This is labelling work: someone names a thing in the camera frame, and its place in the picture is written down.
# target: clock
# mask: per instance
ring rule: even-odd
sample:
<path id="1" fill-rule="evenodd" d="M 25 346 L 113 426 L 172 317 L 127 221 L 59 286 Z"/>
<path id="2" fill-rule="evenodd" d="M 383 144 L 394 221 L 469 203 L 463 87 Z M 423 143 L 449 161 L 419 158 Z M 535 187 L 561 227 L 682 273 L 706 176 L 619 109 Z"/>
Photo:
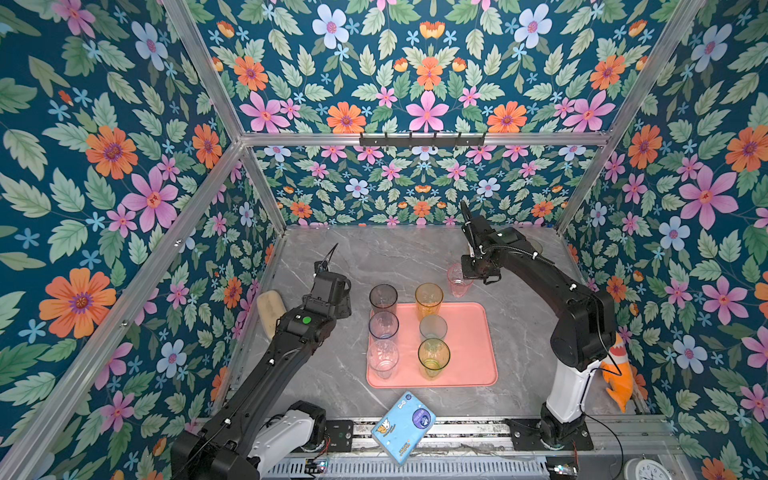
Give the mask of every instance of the clock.
<path id="1" fill-rule="evenodd" d="M 672 480 L 669 470 L 647 458 L 633 458 L 624 466 L 627 480 Z"/>

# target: pink tray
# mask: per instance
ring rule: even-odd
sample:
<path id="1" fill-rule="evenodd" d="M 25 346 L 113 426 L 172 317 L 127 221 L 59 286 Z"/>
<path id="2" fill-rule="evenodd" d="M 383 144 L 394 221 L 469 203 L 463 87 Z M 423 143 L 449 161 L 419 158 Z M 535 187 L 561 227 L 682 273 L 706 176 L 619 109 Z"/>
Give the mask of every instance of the pink tray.
<path id="1" fill-rule="evenodd" d="M 496 383 L 496 358 L 488 331 L 485 309 L 479 303 L 443 303 L 438 313 L 448 324 L 445 343 L 451 360 L 435 379 L 427 380 L 419 362 L 419 318 L 415 303 L 398 303 L 400 329 L 396 343 L 400 353 L 395 372 L 388 379 L 367 369 L 368 384 L 377 389 L 405 389 L 444 386 L 490 386 Z"/>

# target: robotic arm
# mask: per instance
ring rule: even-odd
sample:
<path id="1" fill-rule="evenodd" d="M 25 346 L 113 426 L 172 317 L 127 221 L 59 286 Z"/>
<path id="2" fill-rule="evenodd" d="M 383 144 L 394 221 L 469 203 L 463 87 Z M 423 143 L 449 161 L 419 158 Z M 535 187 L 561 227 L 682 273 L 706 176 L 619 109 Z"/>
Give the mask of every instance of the robotic arm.
<path id="1" fill-rule="evenodd" d="M 501 268 L 525 281 L 558 318 L 549 339 L 558 358 L 554 385 L 541 406 L 541 440 L 552 448 L 568 443 L 584 424 L 581 403 L 592 373 L 613 345 L 616 321 L 611 296 L 592 292 L 542 257 L 525 236 L 512 227 L 496 231 L 484 217 L 473 217 L 462 202 L 466 223 L 462 231 L 470 254 L 462 256 L 464 278 L 498 282 Z"/>
<path id="2" fill-rule="evenodd" d="M 262 427 L 288 382 L 328 338 L 336 320 L 351 314 L 350 281 L 328 271 L 333 250 L 315 262 L 312 292 L 280 318 L 266 353 L 232 399 L 199 433 L 182 432 L 174 442 L 174 480 L 258 480 L 295 448 L 322 443 L 325 411 L 306 402 L 291 406 L 276 425 Z"/>

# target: cup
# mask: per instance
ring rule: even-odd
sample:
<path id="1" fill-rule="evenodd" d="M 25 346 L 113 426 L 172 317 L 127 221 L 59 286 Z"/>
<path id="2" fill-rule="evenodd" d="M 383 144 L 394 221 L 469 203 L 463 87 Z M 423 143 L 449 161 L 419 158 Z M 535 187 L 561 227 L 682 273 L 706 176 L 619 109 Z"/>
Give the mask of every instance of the cup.
<path id="1" fill-rule="evenodd" d="M 419 320 L 427 315 L 437 315 L 442 305 L 442 289 L 434 283 L 422 283 L 416 289 L 416 309 Z"/>
<path id="2" fill-rule="evenodd" d="M 440 375 L 451 360 L 451 350 L 440 339 L 426 339 L 419 346 L 419 361 L 427 379 Z"/>
<path id="3" fill-rule="evenodd" d="M 448 324 L 440 315 L 427 315 L 419 322 L 422 339 L 444 339 L 448 333 Z"/>
<path id="4" fill-rule="evenodd" d="M 376 340 L 368 348 L 368 366 L 383 379 L 392 376 L 398 360 L 400 354 L 392 340 Z"/>
<path id="5" fill-rule="evenodd" d="M 397 320 L 397 316 L 386 311 L 378 312 L 368 322 L 368 331 L 371 332 L 371 337 L 374 341 L 394 340 L 399 328 L 400 322 Z"/>
<path id="6" fill-rule="evenodd" d="M 462 265 L 460 263 L 454 263 L 451 268 L 448 269 L 448 286 L 451 289 L 451 295 L 456 298 L 462 297 L 467 294 L 469 287 L 472 286 L 474 280 L 467 280 L 464 278 L 462 272 Z"/>
<path id="7" fill-rule="evenodd" d="M 397 289 L 392 285 L 382 283 L 374 286 L 368 298 L 374 313 L 397 312 Z"/>

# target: metal beam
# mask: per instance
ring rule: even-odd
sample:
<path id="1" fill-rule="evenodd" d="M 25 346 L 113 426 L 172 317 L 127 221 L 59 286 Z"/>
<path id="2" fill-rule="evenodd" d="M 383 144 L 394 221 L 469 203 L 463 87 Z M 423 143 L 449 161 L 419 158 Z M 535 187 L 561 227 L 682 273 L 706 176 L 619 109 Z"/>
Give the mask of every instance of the metal beam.
<path id="1" fill-rule="evenodd" d="M 435 145 L 440 147 L 461 147 L 466 145 L 593 145 L 607 144 L 608 136 L 595 132 L 554 132 L 551 134 L 456 134 L 456 133 L 408 133 L 408 134 L 256 134 L 247 132 L 241 137 L 247 147 L 317 146 L 317 145 L 360 145 L 380 147 L 418 147 Z"/>
<path id="2" fill-rule="evenodd" d="M 181 43 L 187 49 L 187 55 L 190 56 L 192 65 L 200 76 L 203 88 L 208 93 L 208 97 L 224 124 L 224 129 L 229 134 L 232 143 L 237 142 L 240 135 L 245 132 L 243 124 L 240 122 L 240 117 L 237 116 L 230 96 L 227 94 L 224 84 L 221 83 L 221 77 L 216 72 L 214 63 L 208 55 L 208 46 L 203 40 L 200 30 L 197 29 L 187 2 L 185 0 L 165 0 L 163 5 L 176 28 L 176 33 L 179 34 Z"/>
<path id="3" fill-rule="evenodd" d="M 682 40 L 683 35 L 685 35 L 685 32 L 690 27 L 691 22 L 696 18 L 696 14 L 704 7 L 706 2 L 707 0 L 680 0 L 680 3 L 677 4 L 672 18 L 664 27 L 654 49 L 648 55 L 648 62 L 646 62 L 643 71 L 637 76 L 637 81 L 627 99 L 621 105 L 613 123 L 611 123 L 608 129 L 607 143 L 595 154 L 587 171 L 584 172 L 581 181 L 576 186 L 573 195 L 568 200 L 568 206 L 555 226 L 558 232 L 564 233 L 565 229 L 568 228 L 568 224 L 573 220 L 576 211 L 581 207 L 592 185 L 600 176 L 605 162 L 611 158 L 611 155 L 619 145 L 619 141 L 624 136 L 624 132 L 630 127 L 634 116 L 640 110 L 640 106 L 650 93 L 651 88 L 656 84 L 661 71 L 680 44 L 680 40 Z"/>
<path id="4" fill-rule="evenodd" d="M 257 197 L 261 199 L 261 204 L 264 205 L 264 210 L 266 210 L 266 215 L 270 218 L 272 226 L 282 236 L 286 231 L 286 222 L 280 213 L 280 209 L 277 207 L 277 200 L 272 193 L 272 189 L 270 189 L 270 185 L 266 182 L 266 176 L 259 166 L 259 161 L 253 152 L 253 148 L 248 147 L 245 150 L 242 160 L 245 171 L 248 172 L 248 176 L 253 180 Z"/>
<path id="5" fill-rule="evenodd" d="M 91 391 L 96 375 L 107 365 L 128 327 L 134 322 L 152 290 L 162 280 L 173 259 L 197 221 L 240 159 L 242 147 L 232 145 L 210 171 L 200 188 L 165 232 L 157 248 L 144 262 L 101 325 L 85 343 L 65 374 L 56 383 L 48 400 L 38 410 L 24 435 L 0 462 L 0 478 L 30 478 L 42 458 L 51 450 L 69 423 L 85 394 Z"/>

